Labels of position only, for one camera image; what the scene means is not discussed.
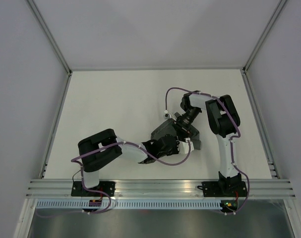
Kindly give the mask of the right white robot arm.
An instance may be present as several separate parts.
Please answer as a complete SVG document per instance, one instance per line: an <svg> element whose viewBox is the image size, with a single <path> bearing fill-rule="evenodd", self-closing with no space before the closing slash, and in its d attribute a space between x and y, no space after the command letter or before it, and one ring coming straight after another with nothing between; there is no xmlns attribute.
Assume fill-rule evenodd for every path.
<svg viewBox="0 0 301 238"><path fill-rule="evenodd" d="M244 182L241 172L235 165L235 139L241 136L240 117L230 95L215 97L199 91L187 92L183 95L180 107L184 114L177 116L173 127L179 140L191 139L193 148L200 149L199 132L192 126L196 117L204 110L213 134L216 135L220 154L219 179L210 192L219 192L223 196L243 190Z"/></svg>

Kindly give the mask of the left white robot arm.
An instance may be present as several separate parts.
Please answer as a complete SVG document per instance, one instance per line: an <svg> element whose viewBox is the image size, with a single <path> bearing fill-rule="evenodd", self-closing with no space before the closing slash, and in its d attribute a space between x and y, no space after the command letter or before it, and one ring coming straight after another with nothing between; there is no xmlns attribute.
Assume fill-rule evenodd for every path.
<svg viewBox="0 0 301 238"><path fill-rule="evenodd" d="M166 134L159 139L151 139L137 146L128 145L116 136L113 129L106 129L82 139L78 143L79 155L83 165L82 190L88 196L99 193L99 170L115 159L133 160L138 164L151 164L162 157L179 153L175 136Z"/></svg>

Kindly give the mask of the grey cloth napkin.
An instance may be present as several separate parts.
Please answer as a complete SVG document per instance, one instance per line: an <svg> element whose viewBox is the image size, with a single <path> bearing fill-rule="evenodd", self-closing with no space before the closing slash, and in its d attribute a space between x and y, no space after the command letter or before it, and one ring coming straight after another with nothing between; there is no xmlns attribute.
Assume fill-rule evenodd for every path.
<svg viewBox="0 0 301 238"><path fill-rule="evenodd" d="M173 128L173 123L177 120L177 117L181 116L178 112L174 114L174 117L171 119L165 120L161 125L159 125L152 133L151 139L159 139L160 137L165 136L166 134L171 134L175 136L179 141L185 141L186 138L178 138L175 129ZM200 134L195 138L190 138L193 142L195 150L201 150L201 141Z"/></svg>

